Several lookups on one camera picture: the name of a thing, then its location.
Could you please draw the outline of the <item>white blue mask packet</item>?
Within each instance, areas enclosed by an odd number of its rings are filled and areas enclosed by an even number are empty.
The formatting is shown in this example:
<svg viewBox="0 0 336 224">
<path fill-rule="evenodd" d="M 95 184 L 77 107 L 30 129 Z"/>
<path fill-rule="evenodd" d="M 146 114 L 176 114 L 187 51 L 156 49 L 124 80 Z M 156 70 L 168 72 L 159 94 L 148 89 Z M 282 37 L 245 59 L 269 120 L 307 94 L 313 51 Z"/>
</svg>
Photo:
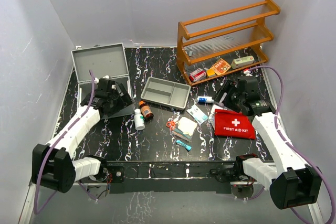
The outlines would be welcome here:
<svg viewBox="0 0 336 224">
<path fill-rule="evenodd" d="M 187 109 L 187 113 L 192 116 L 199 125 L 208 120 L 208 116 L 196 104 Z"/>
</svg>

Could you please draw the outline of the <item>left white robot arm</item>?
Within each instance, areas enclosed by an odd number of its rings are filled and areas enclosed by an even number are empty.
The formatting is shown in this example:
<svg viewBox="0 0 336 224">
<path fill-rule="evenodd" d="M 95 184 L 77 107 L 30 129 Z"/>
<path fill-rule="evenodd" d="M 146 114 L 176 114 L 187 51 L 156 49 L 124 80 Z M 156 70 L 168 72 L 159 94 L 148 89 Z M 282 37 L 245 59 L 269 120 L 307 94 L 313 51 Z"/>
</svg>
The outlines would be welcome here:
<svg viewBox="0 0 336 224">
<path fill-rule="evenodd" d="M 93 83 L 66 126 L 46 144 L 37 144 L 33 149 L 32 182 L 66 193 L 73 183 L 87 177 L 104 181 L 109 173 L 106 160 L 94 155 L 75 160 L 75 151 L 97 123 L 116 117 L 121 110 L 132 106 L 126 84 L 110 78 Z"/>
</svg>

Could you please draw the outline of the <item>bag of cotton pads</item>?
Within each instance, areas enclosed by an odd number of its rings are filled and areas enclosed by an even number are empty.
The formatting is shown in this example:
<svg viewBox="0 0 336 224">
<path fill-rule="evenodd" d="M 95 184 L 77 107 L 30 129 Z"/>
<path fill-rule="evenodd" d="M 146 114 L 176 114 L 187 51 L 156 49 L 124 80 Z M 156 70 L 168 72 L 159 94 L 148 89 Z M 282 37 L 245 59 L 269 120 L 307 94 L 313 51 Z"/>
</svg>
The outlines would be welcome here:
<svg viewBox="0 0 336 224">
<path fill-rule="evenodd" d="M 196 122 L 186 117 L 182 117 L 177 122 L 175 129 L 172 130 L 172 134 L 187 142 L 191 142 L 196 128 L 197 128 Z"/>
</svg>

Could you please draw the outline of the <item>orange handled scissors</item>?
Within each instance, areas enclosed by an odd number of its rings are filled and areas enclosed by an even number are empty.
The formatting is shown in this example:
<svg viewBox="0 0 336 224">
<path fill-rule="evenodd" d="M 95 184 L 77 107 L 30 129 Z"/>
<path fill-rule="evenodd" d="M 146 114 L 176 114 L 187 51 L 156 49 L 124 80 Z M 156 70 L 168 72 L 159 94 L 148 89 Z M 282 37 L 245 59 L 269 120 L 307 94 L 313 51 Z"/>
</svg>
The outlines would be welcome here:
<svg viewBox="0 0 336 224">
<path fill-rule="evenodd" d="M 177 116 L 176 118 L 169 119 L 166 123 L 166 127 L 169 128 L 171 131 L 174 130 L 179 122 L 180 116 Z"/>
</svg>

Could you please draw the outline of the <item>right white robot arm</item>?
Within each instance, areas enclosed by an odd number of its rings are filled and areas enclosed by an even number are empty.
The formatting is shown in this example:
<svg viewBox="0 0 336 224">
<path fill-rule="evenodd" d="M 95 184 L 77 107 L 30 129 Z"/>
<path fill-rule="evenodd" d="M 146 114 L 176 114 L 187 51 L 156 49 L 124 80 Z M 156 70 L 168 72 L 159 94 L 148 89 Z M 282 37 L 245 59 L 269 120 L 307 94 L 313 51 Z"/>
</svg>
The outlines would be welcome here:
<svg viewBox="0 0 336 224">
<path fill-rule="evenodd" d="M 255 179 L 269 190 L 279 209 L 309 205 L 317 201 L 322 179 L 289 146 L 285 134 L 275 126 L 275 108 L 262 100 L 255 77 L 241 76 L 237 81 L 227 79 L 214 101 L 224 105 L 226 112 L 237 112 L 252 119 L 251 124 L 266 144 L 274 166 L 264 163 L 256 154 L 236 157 L 234 166 L 220 171 L 226 177 Z"/>
</svg>

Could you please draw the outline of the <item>red first aid pouch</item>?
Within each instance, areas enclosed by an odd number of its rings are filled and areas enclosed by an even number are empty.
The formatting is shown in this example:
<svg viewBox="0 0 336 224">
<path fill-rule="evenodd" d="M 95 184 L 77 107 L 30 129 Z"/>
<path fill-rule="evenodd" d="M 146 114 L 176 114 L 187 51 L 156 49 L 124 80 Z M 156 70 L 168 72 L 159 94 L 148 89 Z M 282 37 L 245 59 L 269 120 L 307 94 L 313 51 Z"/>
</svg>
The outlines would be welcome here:
<svg viewBox="0 0 336 224">
<path fill-rule="evenodd" d="M 247 116 L 229 110 L 215 109 L 214 134 L 243 139 L 256 139 L 256 131 Z"/>
</svg>

